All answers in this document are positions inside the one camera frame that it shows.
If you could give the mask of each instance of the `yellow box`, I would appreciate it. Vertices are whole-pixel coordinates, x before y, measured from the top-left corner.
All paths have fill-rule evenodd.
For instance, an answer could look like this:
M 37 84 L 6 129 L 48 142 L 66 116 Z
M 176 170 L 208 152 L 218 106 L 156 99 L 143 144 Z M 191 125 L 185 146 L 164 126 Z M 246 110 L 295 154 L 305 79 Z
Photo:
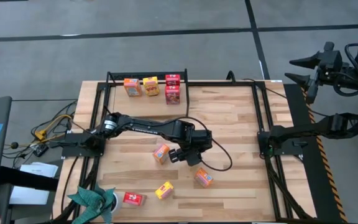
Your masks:
M 159 189 L 155 191 L 156 196 L 159 199 L 167 198 L 173 192 L 173 185 L 166 181 Z
M 160 93 L 157 77 L 144 78 L 143 86 L 147 96 L 157 96 Z

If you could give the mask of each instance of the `juice box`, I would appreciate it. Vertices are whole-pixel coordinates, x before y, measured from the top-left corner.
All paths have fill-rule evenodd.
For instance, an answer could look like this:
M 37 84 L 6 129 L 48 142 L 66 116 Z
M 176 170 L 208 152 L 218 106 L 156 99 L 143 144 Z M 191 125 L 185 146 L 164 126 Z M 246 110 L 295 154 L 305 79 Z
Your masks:
M 155 191 L 156 196 L 159 199 L 167 198 L 173 192 L 173 185 L 166 181 L 160 188 Z
M 203 187 L 208 187 L 214 180 L 203 168 L 200 168 L 197 171 L 194 179 L 196 179 Z
M 157 96 L 160 93 L 157 77 L 144 78 L 143 86 L 147 96 Z
M 179 74 L 165 75 L 165 83 L 167 85 L 180 85 L 180 75 Z
M 161 165 L 168 159 L 169 147 L 166 144 L 162 144 L 158 149 L 153 153 L 155 160 L 157 160 Z
M 176 105 L 180 103 L 180 87 L 165 86 L 165 99 L 168 105 Z
M 132 192 L 125 192 L 123 202 L 131 205 L 140 206 L 143 205 L 145 200 L 146 200 L 146 195 L 136 194 Z
M 142 88 L 140 87 L 140 82 L 137 78 L 125 78 L 124 88 L 127 91 L 128 96 L 142 96 Z

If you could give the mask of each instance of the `cereal box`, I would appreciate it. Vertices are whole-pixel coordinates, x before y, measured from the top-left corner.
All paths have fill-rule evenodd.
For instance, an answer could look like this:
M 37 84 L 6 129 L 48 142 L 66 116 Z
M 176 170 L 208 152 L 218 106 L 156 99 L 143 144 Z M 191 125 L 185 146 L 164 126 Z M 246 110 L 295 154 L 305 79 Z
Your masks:
M 203 187 L 208 187 L 214 180 L 203 168 L 200 168 L 197 171 L 194 179 L 196 179 Z
M 157 96 L 160 93 L 157 77 L 144 78 L 143 86 L 147 96 Z
M 125 78 L 124 88 L 127 91 L 128 96 L 142 96 L 142 89 L 140 87 L 139 79 L 137 78 Z
M 169 147 L 166 144 L 162 144 L 158 149 L 153 153 L 155 160 L 157 160 L 161 165 L 168 159 Z
M 155 191 L 155 194 L 159 199 L 164 199 L 167 198 L 172 192 L 173 185 L 169 181 L 166 181 L 165 184 L 163 184 L 159 189 Z
M 180 103 L 180 87 L 179 86 L 165 86 L 165 99 L 168 105 L 175 105 Z
M 180 85 L 180 75 L 179 74 L 165 75 L 165 83 L 167 85 Z
M 146 200 L 146 195 L 136 194 L 132 192 L 125 192 L 123 202 L 131 205 L 140 206 L 143 205 L 145 200 Z

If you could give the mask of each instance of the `black metal frame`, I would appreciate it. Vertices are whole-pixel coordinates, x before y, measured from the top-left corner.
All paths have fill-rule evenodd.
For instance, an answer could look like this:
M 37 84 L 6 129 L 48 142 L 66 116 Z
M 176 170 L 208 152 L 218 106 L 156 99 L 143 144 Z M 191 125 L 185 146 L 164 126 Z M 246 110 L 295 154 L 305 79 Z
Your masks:
M 272 113 L 270 111 L 269 100 L 267 97 L 267 91 L 265 88 L 264 81 L 261 81 L 261 82 L 258 82 L 258 81 L 237 82 L 233 72 L 230 71 L 226 77 L 226 80 L 230 80 L 231 82 L 227 82 L 227 81 L 226 82 L 189 82 L 187 70 L 185 69 L 184 72 L 144 72 L 144 73 L 111 73 L 111 72 L 108 72 L 106 81 L 99 82 L 98 86 L 97 86 L 90 128 L 94 128 L 96 126 L 96 117 L 97 117 L 97 113 L 98 113 L 98 106 L 99 106 L 100 96 L 101 96 L 102 91 L 105 92 L 104 100 L 103 100 L 103 110 L 101 113 L 101 116 L 104 117 L 107 113 L 109 94 L 110 94 L 111 87 L 123 85 L 123 82 L 117 82 L 118 80 L 123 80 L 124 78 L 145 78 L 145 77 L 150 77 L 150 76 L 157 76 L 159 80 L 164 80 L 165 74 L 180 74 L 181 78 L 183 78 L 183 80 L 181 82 L 183 82 L 186 86 L 186 100 L 187 100 L 186 115 L 188 115 L 189 103 L 190 103 L 189 91 L 188 91 L 189 86 L 249 86 L 249 87 L 251 87 L 252 94 L 254 97 L 255 111 L 256 111 L 256 117 L 257 117 L 257 121 L 258 121 L 258 125 L 259 125 L 259 133 L 260 133 L 260 132 L 264 132 L 265 128 L 264 128 L 264 123 L 263 123 L 263 119 L 262 119 L 262 111 L 261 111 L 260 105 L 259 105 L 259 97 L 258 97 L 258 93 L 257 93 L 257 89 L 259 88 L 262 92 L 262 98 L 264 101 L 264 107 L 265 107 L 265 112 L 266 112 L 266 116 L 267 116 L 268 127 L 271 128 L 273 126 Z M 323 223 L 317 219 L 312 219 L 297 204 L 296 200 L 291 196 L 291 193 L 287 190 L 287 185 L 285 182 L 285 175 L 284 175 L 284 170 L 283 170 L 280 155 L 274 155 L 273 157 L 275 158 L 277 173 L 275 172 L 275 170 L 273 168 L 271 157 L 265 156 L 264 160 L 265 160 L 265 165 L 266 165 L 266 170 L 267 170 L 268 184 L 269 184 L 270 194 L 271 194 L 271 198 L 272 198 L 272 205 L 273 205 L 276 222 Z M 79 185 L 80 186 L 85 185 L 85 187 L 87 187 L 86 184 L 89 185 L 89 182 L 86 183 L 85 180 L 89 179 L 89 177 L 92 175 L 93 179 L 90 182 L 90 185 L 91 185 L 90 189 L 94 189 L 100 157 L 94 158 L 94 164 L 93 164 L 93 168 L 91 170 L 91 174 L 89 174 L 88 177 L 86 177 L 86 171 L 88 170 L 89 159 L 90 159 L 89 157 L 84 158 Z M 287 216 L 286 218 L 282 218 L 282 216 L 280 214 L 277 191 L 276 191 L 275 186 L 277 186 L 283 193 L 283 200 L 285 203 L 285 211 L 286 211 L 286 216 Z M 301 219 L 293 218 L 292 209 L 294 209 L 296 214 Z M 78 217 L 79 211 L 80 211 L 80 206 L 77 205 L 75 208 L 75 211 L 74 211 L 73 218 Z

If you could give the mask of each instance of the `snack box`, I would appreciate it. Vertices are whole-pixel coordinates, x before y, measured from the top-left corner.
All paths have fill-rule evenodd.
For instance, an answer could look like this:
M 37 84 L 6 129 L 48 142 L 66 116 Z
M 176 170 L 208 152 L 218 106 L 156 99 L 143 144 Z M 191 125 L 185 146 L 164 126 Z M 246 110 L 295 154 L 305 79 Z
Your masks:
M 180 87 L 165 86 L 165 99 L 168 105 L 180 104 Z
M 197 171 L 194 179 L 196 179 L 203 187 L 208 187 L 214 180 L 203 168 L 200 168 Z
M 156 196 L 159 199 L 167 198 L 173 192 L 173 185 L 166 181 L 160 188 L 155 191 Z
M 137 78 L 125 78 L 124 88 L 127 91 L 128 96 L 142 96 L 142 88 L 140 87 L 140 81 Z
M 131 205 L 141 206 L 146 200 L 146 195 L 141 195 L 133 192 L 125 192 L 124 195 L 124 203 L 128 203 Z
M 157 96 L 160 93 L 157 77 L 144 78 L 143 86 L 147 96 Z
M 154 159 L 157 160 L 161 165 L 168 159 L 169 147 L 166 144 L 162 144 L 153 153 Z
M 180 85 L 180 75 L 179 74 L 165 75 L 165 83 L 167 85 Z

